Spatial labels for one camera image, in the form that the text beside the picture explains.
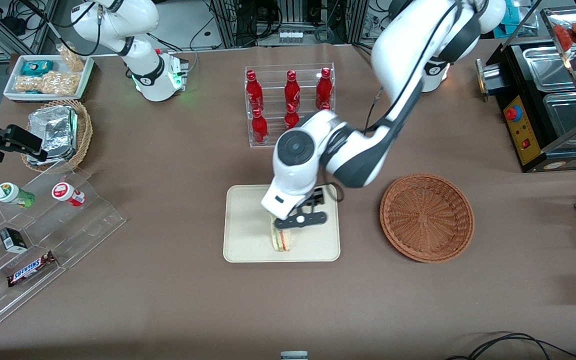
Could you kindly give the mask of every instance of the red switch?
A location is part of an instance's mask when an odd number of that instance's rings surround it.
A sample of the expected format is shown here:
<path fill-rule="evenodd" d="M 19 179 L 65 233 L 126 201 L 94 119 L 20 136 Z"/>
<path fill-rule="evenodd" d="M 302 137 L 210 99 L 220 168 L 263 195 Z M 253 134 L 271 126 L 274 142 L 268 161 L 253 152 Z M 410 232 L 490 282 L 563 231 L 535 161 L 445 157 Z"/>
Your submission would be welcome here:
<path fill-rule="evenodd" d="M 514 107 L 511 107 L 505 112 L 505 120 L 513 121 L 517 117 L 517 110 Z"/>

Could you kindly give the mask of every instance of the white tray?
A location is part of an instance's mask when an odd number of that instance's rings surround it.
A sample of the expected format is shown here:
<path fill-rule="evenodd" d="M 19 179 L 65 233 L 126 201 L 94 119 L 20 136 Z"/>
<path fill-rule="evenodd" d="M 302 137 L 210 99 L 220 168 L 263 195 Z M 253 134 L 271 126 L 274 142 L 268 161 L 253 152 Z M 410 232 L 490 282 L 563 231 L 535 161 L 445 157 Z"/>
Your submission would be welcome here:
<path fill-rule="evenodd" d="M 86 90 L 86 84 L 89 82 L 90 74 L 92 73 L 92 68 L 95 64 L 95 60 L 92 57 L 85 57 L 84 70 L 81 72 L 81 80 L 77 91 L 73 96 L 62 96 L 55 95 L 52 93 L 26 93 L 19 92 L 15 89 L 15 82 L 17 81 L 18 75 L 21 73 L 21 68 L 25 62 L 32 62 L 37 60 L 52 60 L 54 66 L 52 70 L 58 73 L 71 73 L 61 55 L 21 55 L 19 59 L 16 60 L 14 68 L 10 71 L 10 77 L 4 89 L 4 96 L 13 101 L 41 101 L 48 102 L 53 100 L 77 100 L 82 98 L 84 90 Z"/>
<path fill-rule="evenodd" d="M 275 251 L 270 233 L 270 214 L 261 205 L 269 185 L 235 185 L 226 196 L 223 257 L 230 263 L 334 262 L 341 254 L 337 202 L 324 189 L 326 223 L 291 228 L 291 251 Z M 328 185 L 337 196 L 335 188 Z"/>

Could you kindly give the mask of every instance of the red emergency stop button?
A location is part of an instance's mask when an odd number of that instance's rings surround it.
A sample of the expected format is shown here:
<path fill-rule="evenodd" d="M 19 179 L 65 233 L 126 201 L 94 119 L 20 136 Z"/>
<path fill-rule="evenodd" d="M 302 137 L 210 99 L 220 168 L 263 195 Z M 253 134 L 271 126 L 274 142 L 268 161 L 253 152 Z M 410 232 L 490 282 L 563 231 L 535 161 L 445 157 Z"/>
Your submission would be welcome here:
<path fill-rule="evenodd" d="M 522 118 L 522 109 L 519 105 L 514 105 L 510 109 L 505 111 L 505 120 L 512 121 L 513 123 L 518 122 Z"/>

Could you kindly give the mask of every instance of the yellow control panel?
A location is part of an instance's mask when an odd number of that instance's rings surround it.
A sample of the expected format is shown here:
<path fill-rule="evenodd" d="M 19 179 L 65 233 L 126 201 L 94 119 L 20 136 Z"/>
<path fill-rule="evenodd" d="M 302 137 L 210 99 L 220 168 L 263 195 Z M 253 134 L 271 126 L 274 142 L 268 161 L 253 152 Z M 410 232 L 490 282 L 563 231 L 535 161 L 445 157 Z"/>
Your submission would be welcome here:
<path fill-rule="evenodd" d="M 508 129 L 510 129 L 510 135 L 512 135 L 512 141 L 517 149 L 517 154 L 519 154 L 521 164 L 525 166 L 531 160 L 539 157 L 542 150 L 539 148 L 537 137 L 535 137 L 519 96 L 503 109 L 503 116 Z"/>

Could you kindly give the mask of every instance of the snickers bar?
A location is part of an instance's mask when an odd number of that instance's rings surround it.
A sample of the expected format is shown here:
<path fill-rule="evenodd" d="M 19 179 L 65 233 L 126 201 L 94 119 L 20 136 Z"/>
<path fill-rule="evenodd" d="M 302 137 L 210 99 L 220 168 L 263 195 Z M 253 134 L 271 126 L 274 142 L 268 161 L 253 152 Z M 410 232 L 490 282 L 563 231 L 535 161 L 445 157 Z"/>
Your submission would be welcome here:
<path fill-rule="evenodd" d="M 30 264 L 26 265 L 23 269 L 17 271 L 12 276 L 7 277 L 8 287 L 14 287 L 14 285 L 19 284 L 22 280 L 30 278 L 34 273 L 38 272 L 41 268 L 46 265 L 55 262 L 57 258 L 53 255 L 52 251 L 44 253 L 40 258 L 34 260 Z"/>

